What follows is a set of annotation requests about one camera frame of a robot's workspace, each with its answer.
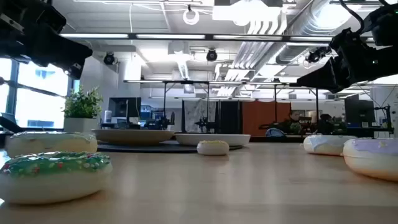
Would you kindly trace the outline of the white donut with dark drizzle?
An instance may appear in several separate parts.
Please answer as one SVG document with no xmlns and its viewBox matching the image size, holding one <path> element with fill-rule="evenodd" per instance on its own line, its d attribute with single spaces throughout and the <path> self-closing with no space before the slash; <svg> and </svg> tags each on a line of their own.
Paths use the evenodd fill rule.
<svg viewBox="0 0 398 224">
<path fill-rule="evenodd" d="M 6 143 L 9 157 L 41 152 L 96 152 L 95 135 L 87 133 L 64 133 L 26 131 L 13 134 Z"/>
</svg>

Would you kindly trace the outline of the orange partition panel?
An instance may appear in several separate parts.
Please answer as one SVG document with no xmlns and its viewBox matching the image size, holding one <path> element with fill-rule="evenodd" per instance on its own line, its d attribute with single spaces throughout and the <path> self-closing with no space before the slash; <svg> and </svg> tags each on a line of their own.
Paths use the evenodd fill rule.
<svg viewBox="0 0 398 224">
<path fill-rule="evenodd" d="M 259 129 L 259 127 L 275 121 L 277 123 L 285 121 L 289 118 L 290 110 L 290 103 L 276 103 L 275 101 L 243 102 L 243 134 L 264 136 L 266 130 Z"/>
</svg>

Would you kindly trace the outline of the grey patterned cloth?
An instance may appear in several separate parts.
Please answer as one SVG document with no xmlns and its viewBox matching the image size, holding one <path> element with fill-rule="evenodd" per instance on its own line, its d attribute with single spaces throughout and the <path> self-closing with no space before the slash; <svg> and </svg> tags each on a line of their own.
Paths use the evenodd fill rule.
<svg viewBox="0 0 398 224">
<path fill-rule="evenodd" d="M 188 133 L 200 133 L 199 125 L 195 124 L 203 118 L 208 118 L 209 122 L 214 122 L 216 117 L 217 102 L 209 101 L 207 109 L 206 100 L 187 100 L 184 101 L 185 130 Z"/>
</svg>

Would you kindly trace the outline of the green potted plant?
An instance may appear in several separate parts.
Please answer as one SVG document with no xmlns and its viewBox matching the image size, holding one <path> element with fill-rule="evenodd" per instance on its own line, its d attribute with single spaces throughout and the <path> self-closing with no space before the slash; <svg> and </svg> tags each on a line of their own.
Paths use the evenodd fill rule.
<svg viewBox="0 0 398 224">
<path fill-rule="evenodd" d="M 65 118 L 97 118 L 101 113 L 103 97 L 99 93 L 99 86 L 88 91 L 80 85 L 77 92 L 66 97 L 63 110 Z"/>
</svg>

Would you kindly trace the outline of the green sprinkled donut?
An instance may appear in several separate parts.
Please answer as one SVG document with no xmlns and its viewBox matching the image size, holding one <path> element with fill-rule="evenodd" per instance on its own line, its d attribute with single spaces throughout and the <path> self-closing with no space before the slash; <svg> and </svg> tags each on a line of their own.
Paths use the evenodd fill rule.
<svg viewBox="0 0 398 224">
<path fill-rule="evenodd" d="M 41 152 L 0 168 L 0 199 L 16 204 L 64 202 L 103 190 L 113 166 L 100 152 Z"/>
</svg>

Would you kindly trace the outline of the tan round plate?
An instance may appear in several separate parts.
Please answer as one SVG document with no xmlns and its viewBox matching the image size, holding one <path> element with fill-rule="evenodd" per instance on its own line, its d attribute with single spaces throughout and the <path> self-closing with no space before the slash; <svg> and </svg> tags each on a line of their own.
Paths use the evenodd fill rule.
<svg viewBox="0 0 398 224">
<path fill-rule="evenodd" d="M 173 131 L 141 129 L 92 129 L 98 141 L 115 145 L 158 145 L 174 136 Z"/>
</svg>

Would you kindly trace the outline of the black angled bracket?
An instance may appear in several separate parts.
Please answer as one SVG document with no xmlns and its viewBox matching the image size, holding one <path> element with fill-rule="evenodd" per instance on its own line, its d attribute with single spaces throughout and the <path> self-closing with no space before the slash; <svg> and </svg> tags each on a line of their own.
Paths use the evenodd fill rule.
<svg viewBox="0 0 398 224">
<path fill-rule="evenodd" d="M 0 128 L 7 133 L 13 134 L 24 131 L 24 129 L 16 123 L 15 116 L 9 113 L 0 113 Z"/>
</svg>

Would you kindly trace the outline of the white plant pot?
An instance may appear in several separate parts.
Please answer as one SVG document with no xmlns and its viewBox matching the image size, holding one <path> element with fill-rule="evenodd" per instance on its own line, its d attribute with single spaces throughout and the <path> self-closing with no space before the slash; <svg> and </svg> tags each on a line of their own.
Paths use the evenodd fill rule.
<svg viewBox="0 0 398 224">
<path fill-rule="evenodd" d="M 98 129 L 96 118 L 65 118 L 63 130 L 68 133 L 91 133 L 93 129 Z"/>
</svg>

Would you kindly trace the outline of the black curtain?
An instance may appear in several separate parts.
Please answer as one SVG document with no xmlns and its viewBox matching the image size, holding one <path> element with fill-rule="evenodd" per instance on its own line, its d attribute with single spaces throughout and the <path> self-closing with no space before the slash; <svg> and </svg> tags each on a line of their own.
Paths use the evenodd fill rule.
<svg viewBox="0 0 398 224">
<path fill-rule="evenodd" d="M 240 101 L 221 101 L 219 112 L 219 133 L 242 133 L 242 103 Z"/>
</svg>

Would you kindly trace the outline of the purple frosted donut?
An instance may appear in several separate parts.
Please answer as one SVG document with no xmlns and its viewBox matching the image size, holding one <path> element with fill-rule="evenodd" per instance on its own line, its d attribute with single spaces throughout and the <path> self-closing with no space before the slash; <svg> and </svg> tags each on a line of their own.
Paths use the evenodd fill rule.
<svg viewBox="0 0 398 224">
<path fill-rule="evenodd" d="M 398 139 L 350 139 L 342 155 L 355 173 L 398 182 Z"/>
</svg>

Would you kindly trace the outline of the small yellow frosted donut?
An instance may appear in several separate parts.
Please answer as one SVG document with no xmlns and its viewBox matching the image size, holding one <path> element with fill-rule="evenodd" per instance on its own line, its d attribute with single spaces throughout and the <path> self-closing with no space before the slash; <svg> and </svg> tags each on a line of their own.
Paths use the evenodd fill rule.
<svg viewBox="0 0 398 224">
<path fill-rule="evenodd" d="M 229 152 L 229 144 L 225 141 L 200 141 L 197 153 L 205 156 L 224 156 Z"/>
</svg>

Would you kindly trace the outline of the black overhead frame bar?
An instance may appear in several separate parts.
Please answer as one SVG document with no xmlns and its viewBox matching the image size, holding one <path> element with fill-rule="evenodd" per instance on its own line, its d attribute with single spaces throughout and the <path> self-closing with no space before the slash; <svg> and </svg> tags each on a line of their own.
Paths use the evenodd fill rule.
<svg viewBox="0 0 398 224">
<path fill-rule="evenodd" d="M 247 35 L 247 34 L 161 34 L 161 33 L 70 33 L 69 39 L 84 40 L 204 40 L 243 42 L 329 43 L 333 36 L 325 35 Z"/>
</svg>

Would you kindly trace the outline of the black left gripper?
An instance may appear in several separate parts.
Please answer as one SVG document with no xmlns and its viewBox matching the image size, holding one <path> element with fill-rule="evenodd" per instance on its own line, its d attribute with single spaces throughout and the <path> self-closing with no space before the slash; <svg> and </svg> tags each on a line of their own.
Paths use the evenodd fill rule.
<svg viewBox="0 0 398 224">
<path fill-rule="evenodd" d="M 34 63 L 41 67 L 54 65 L 74 80 L 79 80 L 85 60 L 93 51 L 57 34 L 66 18 L 52 6 L 52 0 L 0 0 L 0 57 L 24 58 L 34 45 Z M 56 34 L 33 36 L 41 27 Z"/>
</svg>

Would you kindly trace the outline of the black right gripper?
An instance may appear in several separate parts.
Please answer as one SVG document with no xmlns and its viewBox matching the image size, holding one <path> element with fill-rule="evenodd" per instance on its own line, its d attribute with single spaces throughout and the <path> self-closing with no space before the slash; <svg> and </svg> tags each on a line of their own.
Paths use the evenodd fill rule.
<svg viewBox="0 0 398 224">
<path fill-rule="evenodd" d="M 398 46 L 370 47 L 347 28 L 332 38 L 330 47 L 338 56 L 298 78 L 298 85 L 338 93 L 357 82 L 398 75 Z"/>
</svg>

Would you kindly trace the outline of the pale blue frosted donut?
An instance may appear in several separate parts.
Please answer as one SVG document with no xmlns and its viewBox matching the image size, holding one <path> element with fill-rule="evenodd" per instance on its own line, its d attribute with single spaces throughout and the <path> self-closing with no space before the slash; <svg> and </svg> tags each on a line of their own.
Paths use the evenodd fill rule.
<svg viewBox="0 0 398 224">
<path fill-rule="evenodd" d="M 310 154 L 341 156 L 344 143 L 355 136 L 311 135 L 303 141 L 303 148 Z"/>
</svg>

